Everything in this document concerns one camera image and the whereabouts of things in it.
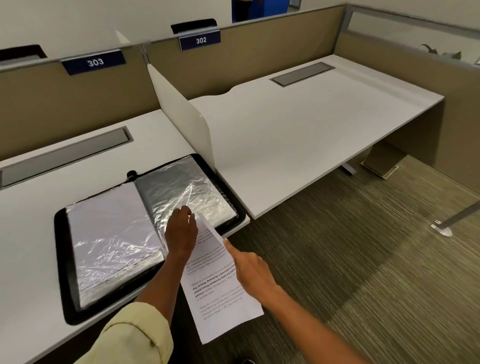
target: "person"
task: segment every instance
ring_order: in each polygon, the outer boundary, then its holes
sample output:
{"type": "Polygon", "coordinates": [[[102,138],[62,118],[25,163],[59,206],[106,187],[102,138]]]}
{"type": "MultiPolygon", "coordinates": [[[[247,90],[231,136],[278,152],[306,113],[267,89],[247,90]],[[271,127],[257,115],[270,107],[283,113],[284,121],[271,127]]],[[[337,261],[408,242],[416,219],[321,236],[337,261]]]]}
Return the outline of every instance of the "person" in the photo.
{"type": "Polygon", "coordinates": [[[253,0],[235,0],[233,3],[233,9],[235,12],[235,20],[237,22],[244,22],[248,20],[248,13],[252,5],[253,0]]]}
{"type": "MultiPolygon", "coordinates": [[[[89,352],[76,364],[166,364],[172,354],[170,333],[183,269],[198,234],[195,215],[175,209],[165,231],[167,258],[135,302],[122,308],[104,327],[89,352]]],[[[268,264],[224,240],[245,291],[282,324],[312,364],[365,364],[355,350],[295,302],[275,282],[268,264]]]]}

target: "number sign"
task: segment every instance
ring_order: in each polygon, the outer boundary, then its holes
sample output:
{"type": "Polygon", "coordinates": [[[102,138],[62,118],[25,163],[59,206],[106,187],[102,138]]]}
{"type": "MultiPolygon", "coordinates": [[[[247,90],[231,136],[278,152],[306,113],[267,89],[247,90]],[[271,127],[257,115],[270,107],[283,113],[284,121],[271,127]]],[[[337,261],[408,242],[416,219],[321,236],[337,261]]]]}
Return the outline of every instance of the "number sign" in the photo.
{"type": "Polygon", "coordinates": [[[61,60],[70,76],[127,63],[120,49],[61,60]]]}
{"type": "Polygon", "coordinates": [[[179,37],[180,49],[182,51],[192,48],[209,46],[210,44],[220,43],[220,31],[214,30],[208,33],[189,34],[179,37]]]}

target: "forearm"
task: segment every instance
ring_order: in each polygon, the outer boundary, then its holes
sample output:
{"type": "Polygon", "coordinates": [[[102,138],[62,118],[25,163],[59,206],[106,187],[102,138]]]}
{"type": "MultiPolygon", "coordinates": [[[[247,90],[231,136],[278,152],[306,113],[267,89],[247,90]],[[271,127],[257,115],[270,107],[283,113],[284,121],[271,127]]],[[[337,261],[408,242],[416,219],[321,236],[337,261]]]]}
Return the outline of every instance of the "forearm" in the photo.
{"type": "Polygon", "coordinates": [[[367,363],[280,287],[265,299],[264,306],[280,321],[311,364],[367,363]]]}
{"type": "Polygon", "coordinates": [[[145,302],[155,307],[171,325],[180,280],[186,260],[171,254],[155,277],[145,287],[135,301],[145,302]]]}

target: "printed document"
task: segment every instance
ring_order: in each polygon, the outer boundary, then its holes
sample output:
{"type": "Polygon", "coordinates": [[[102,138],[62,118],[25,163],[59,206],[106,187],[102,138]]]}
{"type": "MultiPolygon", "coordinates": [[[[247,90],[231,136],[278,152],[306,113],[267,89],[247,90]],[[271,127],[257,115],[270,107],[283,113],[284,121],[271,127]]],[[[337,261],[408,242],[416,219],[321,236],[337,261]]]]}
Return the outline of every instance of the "printed document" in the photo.
{"type": "Polygon", "coordinates": [[[222,237],[199,214],[198,236],[181,285],[202,344],[264,314],[262,305],[237,280],[222,237]]]}

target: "sleeve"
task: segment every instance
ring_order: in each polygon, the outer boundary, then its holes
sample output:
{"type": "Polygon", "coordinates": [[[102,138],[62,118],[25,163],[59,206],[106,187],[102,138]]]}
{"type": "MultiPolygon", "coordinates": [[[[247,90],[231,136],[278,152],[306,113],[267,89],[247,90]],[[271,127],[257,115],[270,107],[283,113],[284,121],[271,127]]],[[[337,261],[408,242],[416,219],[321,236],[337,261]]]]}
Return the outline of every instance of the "sleeve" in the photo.
{"type": "Polygon", "coordinates": [[[153,306],[134,302],[109,321],[75,364],[166,364],[172,351],[168,321],[153,306]]]}

